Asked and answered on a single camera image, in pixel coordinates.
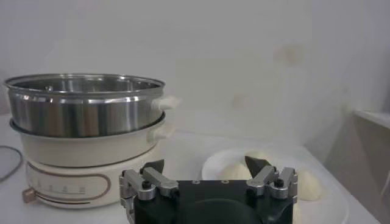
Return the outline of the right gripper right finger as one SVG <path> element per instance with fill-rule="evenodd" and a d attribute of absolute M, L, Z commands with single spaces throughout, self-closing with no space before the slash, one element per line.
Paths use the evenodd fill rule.
<path fill-rule="evenodd" d="M 295 169 L 284 167 L 280 172 L 266 159 L 245 156 L 244 160 L 252 176 L 246 184 L 255 196 L 262 197 L 267 192 L 276 200 L 291 199 L 297 203 L 298 174 Z"/>

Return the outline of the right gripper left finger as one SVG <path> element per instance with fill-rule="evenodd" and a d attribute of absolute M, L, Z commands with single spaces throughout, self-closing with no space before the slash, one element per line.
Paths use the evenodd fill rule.
<path fill-rule="evenodd" d="M 163 159 L 146 163 L 138 172 L 123 170 L 119 176 L 121 205 L 128 211 L 134 210 L 134 199 L 151 201 L 158 195 L 172 200 L 179 199 L 179 182 L 162 174 Z"/>

